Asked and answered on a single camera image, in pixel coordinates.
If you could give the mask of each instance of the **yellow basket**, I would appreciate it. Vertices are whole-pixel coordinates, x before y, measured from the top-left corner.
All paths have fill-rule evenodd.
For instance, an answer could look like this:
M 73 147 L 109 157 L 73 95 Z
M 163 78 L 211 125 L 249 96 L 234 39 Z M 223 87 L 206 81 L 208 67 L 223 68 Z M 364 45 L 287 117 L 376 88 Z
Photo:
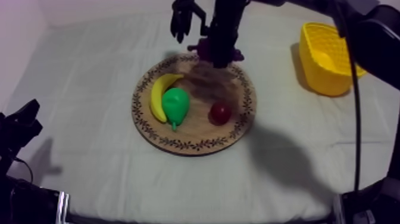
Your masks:
M 310 88 L 328 96 L 338 96 L 352 85 L 346 42 L 336 28 L 323 23 L 306 23 L 301 30 L 300 58 Z M 357 66 L 357 76 L 365 75 Z

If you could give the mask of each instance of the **wooden plate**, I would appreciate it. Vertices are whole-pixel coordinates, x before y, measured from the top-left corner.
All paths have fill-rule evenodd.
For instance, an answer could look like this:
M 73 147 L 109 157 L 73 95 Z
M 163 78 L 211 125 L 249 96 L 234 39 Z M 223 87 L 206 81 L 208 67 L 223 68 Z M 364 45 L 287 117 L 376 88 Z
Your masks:
M 174 86 L 190 96 L 189 112 L 176 132 L 170 124 L 156 120 L 149 105 L 154 82 L 166 73 L 183 74 Z M 229 122 L 222 126 L 212 125 L 208 118 L 217 101 L 232 108 Z M 141 78 L 133 93 L 132 117 L 139 132 L 156 147 L 178 155 L 207 155 L 231 146 L 245 134 L 256 104 L 253 84 L 238 66 L 215 69 L 195 54 L 179 54 L 158 63 Z

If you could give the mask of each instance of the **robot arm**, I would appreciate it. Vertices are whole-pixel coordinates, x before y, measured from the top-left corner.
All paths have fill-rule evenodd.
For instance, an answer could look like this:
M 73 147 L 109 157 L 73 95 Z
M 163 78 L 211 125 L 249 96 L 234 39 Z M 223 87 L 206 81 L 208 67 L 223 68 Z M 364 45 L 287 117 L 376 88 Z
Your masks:
M 257 0 L 266 4 L 281 6 L 286 0 Z M 352 45 L 355 61 L 369 73 L 400 89 L 400 12 L 387 5 L 378 5 L 376 0 L 288 0 L 330 16 L 342 38 Z M 342 20 L 333 9 L 336 1 L 349 27 L 345 36 Z M 192 12 L 201 20 L 201 35 L 207 38 L 199 41 L 197 48 L 202 60 L 208 60 L 214 67 L 226 67 L 228 63 L 244 59 L 235 49 L 238 28 L 249 0 L 215 0 L 214 15 L 210 27 L 205 25 L 205 12 L 194 0 L 176 0 L 173 4 L 171 32 L 181 43 L 188 35 Z

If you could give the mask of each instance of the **banana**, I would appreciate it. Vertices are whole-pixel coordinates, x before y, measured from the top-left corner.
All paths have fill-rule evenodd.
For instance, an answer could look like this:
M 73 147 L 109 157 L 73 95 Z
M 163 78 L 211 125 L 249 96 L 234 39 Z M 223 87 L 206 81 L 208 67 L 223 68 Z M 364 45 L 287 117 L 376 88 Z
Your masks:
M 182 74 L 164 74 L 160 76 L 151 89 L 150 109 L 154 117 L 160 122 L 167 122 L 167 116 L 161 106 L 161 98 L 165 90 L 168 89 L 176 80 L 183 78 Z

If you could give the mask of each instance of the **white tablecloth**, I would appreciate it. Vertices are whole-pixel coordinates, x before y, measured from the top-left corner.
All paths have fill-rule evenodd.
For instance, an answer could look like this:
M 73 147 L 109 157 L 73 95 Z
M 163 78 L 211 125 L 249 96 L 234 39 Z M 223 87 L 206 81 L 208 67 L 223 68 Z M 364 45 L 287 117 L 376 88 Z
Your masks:
M 108 220 L 282 222 L 327 214 L 332 196 L 353 186 L 354 99 L 351 92 L 328 98 L 300 85 L 296 43 L 303 23 L 330 20 L 290 4 L 252 2 L 236 46 L 257 92 L 254 128 L 227 150 L 187 158 L 147 143 L 130 111 L 140 77 L 199 38 L 194 17 L 179 45 L 170 19 L 165 9 L 43 37 L 7 107 L 14 112 L 32 98 L 41 104 L 43 131 L 19 155 L 35 183 L 70 193 L 72 212 Z M 364 187 L 388 169 L 400 94 L 371 75 L 360 88 Z M 19 165 L 10 173 L 28 177 Z

